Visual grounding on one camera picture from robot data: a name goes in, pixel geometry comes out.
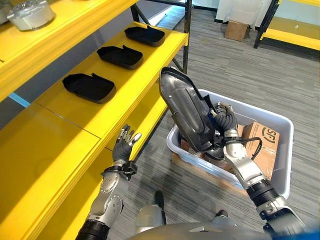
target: cardboard box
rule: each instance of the cardboard box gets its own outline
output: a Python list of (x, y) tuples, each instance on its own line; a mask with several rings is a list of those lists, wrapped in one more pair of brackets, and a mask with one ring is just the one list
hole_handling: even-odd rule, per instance
[(245, 38), (248, 24), (229, 21), (224, 37), (242, 42)]
[(245, 190), (241, 190), (237, 188), (236, 186), (233, 186), (230, 182), (223, 180), (219, 177), (213, 176), (212, 174), (206, 172), (205, 170), (201, 169), (198, 166), (195, 166), (191, 163), (183, 161), (176, 153), (172, 153), (172, 162), (181, 168), (193, 173), (194, 175), (197, 175), (199, 178), (202, 178), (204, 180), (207, 180), (209, 182), (212, 182), (214, 184), (218, 184), (221, 189), (224, 191), (231, 191), (232, 193), (237, 192), (244, 195), (247, 195), (247, 192)]
[(244, 131), (244, 127), (245, 127), (244, 125), (238, 124), (238, 134), (240, 137), (242, 136), (242, 133)]
[[(255, 157), (254, 162), (269, 179), (271, 179), (274, 170), (279, 136), (280, 135), (278, 132), (256, 121), (245, 126), (243, 129), (242, 137), (244, 139), (253, 137), (261, 138), (262, 148), (259, 154)], [(245, 149), (249, 157), (255, 153), (258, 145), (259, 141), (250, 141), (246, 143)]]

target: cardboard box on floor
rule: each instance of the cardboard box on floor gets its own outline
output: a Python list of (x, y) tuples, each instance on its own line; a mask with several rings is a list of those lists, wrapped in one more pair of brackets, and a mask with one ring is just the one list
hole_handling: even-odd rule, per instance
[(245, 38), (248, 26), (249, 25), (245, 23), (229, 21), (224, 37), (242, 42)]
[[(242, 133), (244, 139), (253, 137), (261, 138), (262, 148), (254, 159), (254, 162), (269, 179), (271, 179), (274, 170), (279, 136), (279, 133), (258, 122), (253, 122), (252, 124), (245, 126)], [(250, 158), (255, 153), (258, 144), (259, 141), (249, 141), (246, 143), (245, 149)]]

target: gray carpet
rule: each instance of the gray carpet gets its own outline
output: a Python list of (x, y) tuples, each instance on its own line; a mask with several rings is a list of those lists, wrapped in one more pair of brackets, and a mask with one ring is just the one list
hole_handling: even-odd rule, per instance
[[(183, 31), (183, 21), (177, 30)], [(243, 42), (224, 38), (226, 25), (214, 13), (192, 10), (188, 75), (199, 89), (284, 115), (294, 124), (291, 188), (288, 202), (307, 226), (319, 226), (319, 53), (288, 44), (262, 43), (256, 33)], [(182, 53), (177, 56), (181, 62)], [(140, 208), (160, 189), (167, 222), (210, 221), (221, 209), (238, 225), (262, 231), (263, 221), (248, 196), (222, 189), (171, 162), (166, 137), (173, 126), (166, 113), (138, 158), (121, 217), (109, 234), (123, 240), (134, 234)]]

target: shelf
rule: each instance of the shelf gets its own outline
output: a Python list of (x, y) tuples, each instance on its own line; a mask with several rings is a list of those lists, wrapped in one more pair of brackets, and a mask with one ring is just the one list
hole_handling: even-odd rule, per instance
[(99, 193), (102, 181), (100, 173), (112, 162), (112, 152), (104, 148), (42, 230), (39, 240), (76, 238)]
[[(141, 23), (130, 26), (146, 27)], [(70, 72), (94, 72), (114, 81), (116, 94), (109, 102), (79, 98), (67, 92), (60, 80), (0, 131), (0, 181), (5, 183), (0, 191), (6, 196), (0, 200), (0, 239), (35, 239), (68, 194), (73, 196), (81, 177), (87, 178), (88, 168), (102, 150), (106, 152), (106, 144), (125, 121), (143, 134), (132, 156), (138, 154), (166, 109), (155, 84), (159, 72), (188, 41), (187, 34), (164, 32), (165, 41), (159, 47), (127, 39), (123, 31), (108, 42), (143, 52), (144, 62), (136, 70), (103, 62), (93, 53)], [(110, 164), (105, 161), (102, 169)], [(83, 210), (81, 220), (88, 210)]]
[(320, 7), (320, 0), (290, 0), (290, 1), (300, 3), (300, 4), (307, 4), (307, 5)]
[[(159, 93), (159, 84), (156, 82), (149, 92), (144, 96), (138, 106), (133, 110), (130, 116), (124, 121), (136, 133), (142, 133), (141, 139), (133, 146), (130, 160), (134, 160), (139, 153), (142, 146), (145, 144), (150, 133), (156, 126), (158, 120), (161, 118), (167, 105)], [(116, 134), (106, 144), (109, 150), (114, 149), (114, 145), (122, 126), (116, 130)]]
[(56, 18), (36, 31), (0, 25), (0, 101), (138, 0), (54, 0)]
[[(139, 153), (144, 142), (152, 132), (166, 109), (166, 103), (160, 96), (158, 84), (154, 84), (139, 105), (134, 109), (125, 123), (130, 124), (136, 132), (142, 133), (142, 138), (134, 145), (131, 153), (133, 160)], [(108, 143), (113, 148), (116, 136)], [(41, 232), (39, 239), (70, 240), (75, 239), (89, 213), (90, 206), (99, 192), (101, 176), (99, 173), (111, 165), (112, 152), (106, 148), (93, 162), (78, 184), (73, 188), (55, 215)]]
[[(140, 26), (133, 22), (127, 27)], [(143, 64), (128, 70), (102, 61), (94, 52), (68, 74), (95, 73), (113, 81), (116, 86), (115, 96), (105, 104), (97, 104), (77, 97), (68, 92), (62, 81), (58, 81), (36, 102), (66, 120), (103, 139), (105, 144), (122, 127), (122, 122), (130, 115), (140, 100), (158, 79), (162, 67), (167, 66), (179, 49), (187, 44), (188, 35), (177, 31), (161, 29), (165, 32), (165, 41), (159, 47), (148, 46), (126, 38), (124, 31), (118, 33), (105, 46), (129, 48), (143, 53)]]
[(0, 239), (34, 239), (100, 139), (31, 104), (0, 131)]
[(273, 17), (263, 38), (320, 50), (320, 27), (291, 19)]

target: robot forearm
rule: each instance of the robot forearm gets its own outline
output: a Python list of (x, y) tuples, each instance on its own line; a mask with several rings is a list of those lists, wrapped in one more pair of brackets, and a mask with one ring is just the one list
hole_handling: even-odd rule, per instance
[(286, 199), (278, 195), (257, 164), (249, 158), (245, 147), (241, 143), (232, 142), (233, 138), (239, 137), (238, 131), (227, 130), (224, 136), (231, 139), (223, 147), (224, 159), (232, 165), (235, 176), (254, 202), (262, 220), (267, 221), (263, 229), (285, 235), (303, 232), (304, 223), (288, 206)]
[(103, 176), (100, 191), (76, 240), (105, 240), (109, 229), (123, 209), (128, 178), (123, 173), (108, 172)]

